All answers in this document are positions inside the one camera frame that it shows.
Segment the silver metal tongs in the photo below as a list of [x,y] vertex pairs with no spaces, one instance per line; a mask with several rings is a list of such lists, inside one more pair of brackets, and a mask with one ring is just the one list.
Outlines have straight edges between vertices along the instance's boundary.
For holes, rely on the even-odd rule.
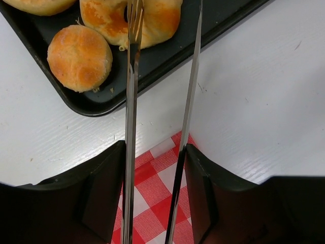
[[[203,2],[199,2],[199,17],[192,58],[191,73],[188,85],[187,99],[181,131],[178,161],[173,184],[172,200],[168,219],[165,243],[172,243],[179,202],[179,193],[185,162],[186,145],[189,136],[189,124],[192,114],[195,89],[197,86],[199,60],[201,53],[201,31],[203,18]],[[126,82],[126,117],[125,117],[125,144],[126,162],[123,180],[122,227],[121,242],[133,242],[133,212],[135,186],[135,147],[136,147],[136,118],[138,94],[138,69],[142,40],[143,2],[127,2],[128,39],[127,39],[127,82]]]

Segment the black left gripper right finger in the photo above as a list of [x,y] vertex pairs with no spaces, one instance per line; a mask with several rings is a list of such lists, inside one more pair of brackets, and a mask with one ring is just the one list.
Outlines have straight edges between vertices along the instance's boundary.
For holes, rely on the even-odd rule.
[[185,174],[195,243],[324,243],[324,177],[245,180],[188,145]]

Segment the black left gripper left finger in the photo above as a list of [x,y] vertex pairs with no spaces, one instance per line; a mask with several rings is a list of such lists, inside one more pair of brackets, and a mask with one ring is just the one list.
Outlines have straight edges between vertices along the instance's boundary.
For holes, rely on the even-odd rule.
[[36,185],[1,184],[1,243],[110,243],[125,143]]

